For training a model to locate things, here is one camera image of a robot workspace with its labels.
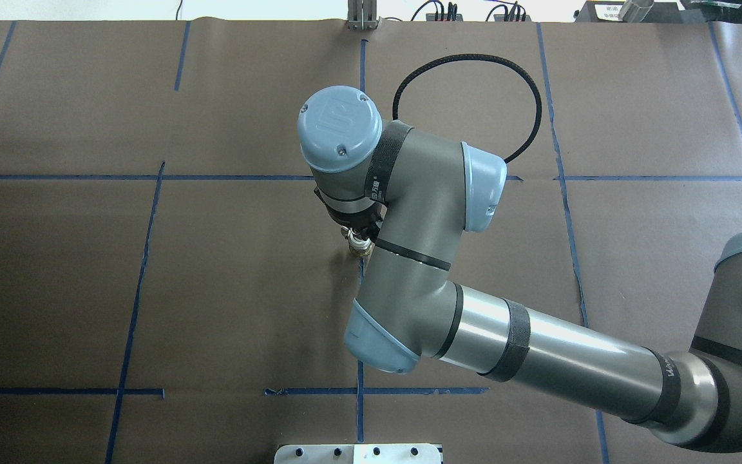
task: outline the black cable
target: black cable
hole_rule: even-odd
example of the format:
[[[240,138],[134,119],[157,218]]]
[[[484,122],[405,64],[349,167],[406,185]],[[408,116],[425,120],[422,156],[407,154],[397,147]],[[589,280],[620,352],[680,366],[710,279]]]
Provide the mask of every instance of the black cable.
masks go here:
[[[486,16],[486,21],[491,19],[491,13],[493,13],[496,9],[500,8],[501,6],[503,7],[503,9],[506,10],[506,13],[503,14],[503,21],[509,21],[509,7],[503,3],[495,6],[494,8],[491,9],[490,12],[488,12],[488,15]]]
[[[528,72],[524,70],[522,67],[520,67],[519,64],[516,64],[513,61],[508,61],[505,58],[502,58],[500,56],[494,56],[494,55],[482,55],[481,53],[462,53],[462,55],[444,56],[442,58],[435,59],[434,61],[428,62],[422,65],[420,68],[416,68],[416,70],[414,70],[413,73],[408,74],[408,76],[400,84],[400,87],[397,88],[397,91],[394,93],[394,105],[392,105],[392,111],[391,111],[392,116],[394,117],[395,120],[400,118],[399,117],[400,97],[403,96],[403,91],[404,89],[406,89],[406,87],[409,85],[410,82],[416,79],[416,77],[419,76],[420,74],[428,70],[432,70],[432,68],[436,68],[437,66],[441,64],[452,63],[454,61],[488,61],[490,63],[502,64],[503,66],[506,66],[507,68],[511,68],[513,71],[515,71],[515,73],[518,73],[521,77],[523,77],[523,80],[528,84],[528,88],[531,88],[531,92],[534,95],[534,104],[536,105],[535,114],[534,114],[534,126],[531,130],[531,134],[528,135],[528,138],[526,139],[526,141],[524,141],[523,144],[520,145],[520,148],[518,148],[509,157],[504,159],[504,161],[506,161],[506,164],[507,164],[508,162],[517,158],[521,153],[523,153],[528,148],[528,145],[532,143],[532,141],[534,140],[534,137],[537,136],[537,132],[540,129],[540,121],[542,120],[542,98],[540,97],[540,91],[538,90],[537,85],[534,83],[534,79],[531,79],[531,76],[528,75]]]
[[[420,8],[418,8],[417,11],[414,12],[412,21],[414,21],[414,18],[416,18],[417,15],[420,14],[420,10],[425,8],[429,3],[433,3],[433,7],[435,8],[435,13],[433,13],[433,20],[441,21],[441,18],[445,15],[445,6],[442,5],[442,2],[440,0],[428,0],[428,2],[420,5]],[[437,5],[439,5],[439,18],[437,17]]]

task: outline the white wall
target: white wall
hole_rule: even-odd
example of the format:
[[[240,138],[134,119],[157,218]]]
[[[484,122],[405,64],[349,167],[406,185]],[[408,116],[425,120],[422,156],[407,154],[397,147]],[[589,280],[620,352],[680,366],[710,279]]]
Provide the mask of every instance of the white wall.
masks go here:
[[[526,0],[521,2],[534,21],[573,21],[584,0]],[[380,17],[408,20],[423,0],[378,0]],[[0,0],[0,20],[169,20],[179,0]],[[483,21],[496,3],[459,0],[466,21]],[[347,16],[347,0],[184,0],[180,19],[307,20]],[[422,12],[433,12],[427,6]]]

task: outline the black band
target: black band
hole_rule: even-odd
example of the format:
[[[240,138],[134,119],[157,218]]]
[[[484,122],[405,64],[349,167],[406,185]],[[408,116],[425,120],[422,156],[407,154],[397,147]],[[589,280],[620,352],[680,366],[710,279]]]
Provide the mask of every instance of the black band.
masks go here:
[[[663,388],[660,390],[660,398],[657,399],[657,404],[654,405],[651,412],[641,419],[626,420],[626,422],[633,423],[634,425],[641,425],[641,423],[649,421],[666,423],[672,414],[674,414],[678,403],[680,403],[680,371],[678,371],[674,359],[648,349],[648,347],[644,348],[651,351],[654,357],[657,358],[657,362],[660,363],[660,370],[663,373]]]
[[[715,387],[718,388],[718,409],[715,411],[712,425],[709,426],[709,429],[707,429],[703,435],[697,437],[691,443],[681,445],[684,449],[692,450],[704,449],[704,447],[709,446],[719,438],[721,432],[723,432],[723,429],[727,426],[731,404],[729,385],[727,385],[727,379],[725,379],[723,374],[721,374],[721,370],[718,369],[718,366],[715,366],[714,362],[706,359],[706,356],[698,356],[698,358],[703,361],[703,364],[706,364],[706,367],[709,368],[709,372],[712,373],[712,378],[715,380]]]
[[[528,340],[531,339],[531,321],[528,318],[528,309],[520,303],[504,300],[509,306],[509,340],[506,349],[500,356],[497,366],[484,374],[487,379],[497,382],[506,382],[515,376],[528,354]]]
[[[460,319],[462,318],[462,287],[459,284],[454,284],[454,288],[457,290],[457,305],[454,307],[454,318],[451,320],[451,329],[448,330],[448,335],[445,336],[445,341],[442,342],[442,347],[439,349],[436,355],[431,358],[442,358],[448,349],[451,347],[451,343],[454,343],[454,335],[457,334],[457,329],[460,327]]]
[[[382,238],[377,238],[376,246],[386,251],[390,251],[395,255],[403,256],[403,258],[413,259],[414,261],[422,262],[422,264],[428,264],[431,267],[436,267],[443,271],[448,271],[451,269],[450,262],[445,262],[441,259],[436,259],[432,256],[424,255],[423,253],[416,252],[412,249],[398,246],[397,244],[382,240]]]
[[[380,135],[371,162],[368,165],[368,173],[365,175],[365,196],[374,202],[385,202],[385,194],[388,191],[388,182],[391,180],[391,172],[394,163],[403,147],[408,132],[413,129],[401,121],[391,121],[383,134]]]
[[[709,353],[710,355],[717,356],[718,358],[742,366],[742,350],[736,349],[736,347],[718,343],[709,340],[708,338],[695,336],[695,338],[692,339],[692,349],[703,353]]]

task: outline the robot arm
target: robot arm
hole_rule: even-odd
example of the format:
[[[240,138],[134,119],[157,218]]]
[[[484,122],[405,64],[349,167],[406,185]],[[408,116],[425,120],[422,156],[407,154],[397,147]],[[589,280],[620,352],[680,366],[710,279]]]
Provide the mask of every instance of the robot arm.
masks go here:
[[[354,356],[396,373],[432,356],[614,414],[666,443],[742,451],[742,235],[718,262],[691,352],[661,354],[448,281],[462,232],[491,222],[502,159],[385,122],[348,87],[309,98],[298,132],[332,218],[376,244],[345,331]]]

